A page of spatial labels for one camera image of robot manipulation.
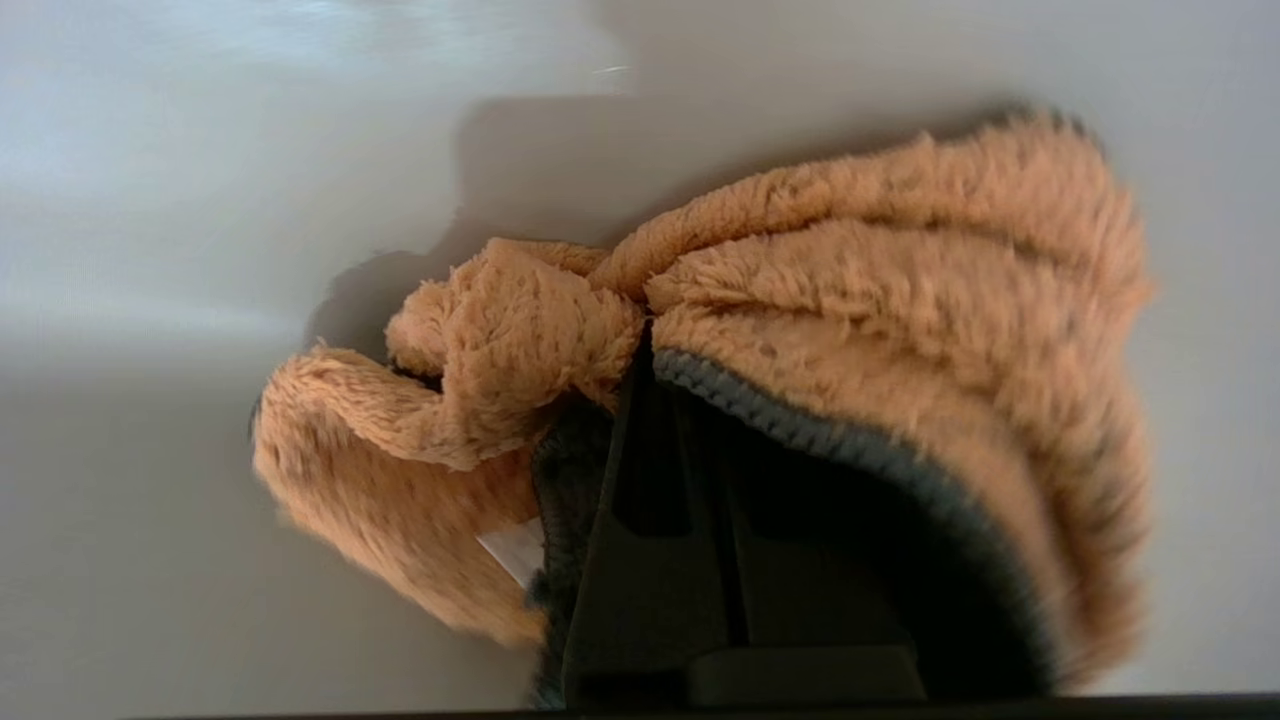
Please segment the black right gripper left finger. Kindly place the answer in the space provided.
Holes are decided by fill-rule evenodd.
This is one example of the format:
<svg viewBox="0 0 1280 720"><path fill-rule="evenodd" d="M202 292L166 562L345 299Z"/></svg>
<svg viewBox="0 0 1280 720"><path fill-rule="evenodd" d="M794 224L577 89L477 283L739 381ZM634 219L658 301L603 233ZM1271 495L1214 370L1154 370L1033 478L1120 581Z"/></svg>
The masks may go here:
<svg viewBox="0 0 1280 720"><path fill-rule="evenodd" d="M733 464L717 415L657 377L623 383L564 651L570 706L742 706L746 616Z"/></svg>

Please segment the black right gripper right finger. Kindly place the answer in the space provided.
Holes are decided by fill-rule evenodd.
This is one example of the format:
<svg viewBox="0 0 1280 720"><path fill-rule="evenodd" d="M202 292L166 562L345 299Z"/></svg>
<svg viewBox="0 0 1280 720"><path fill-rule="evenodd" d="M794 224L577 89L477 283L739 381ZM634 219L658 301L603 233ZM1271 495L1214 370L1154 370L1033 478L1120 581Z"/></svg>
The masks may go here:
<svg viewBox="0 0 1280 720"><path fill-rule="evenodd" d="M692 398L754 646L914 650L914 505L874 473L790 448Z"/></svg>

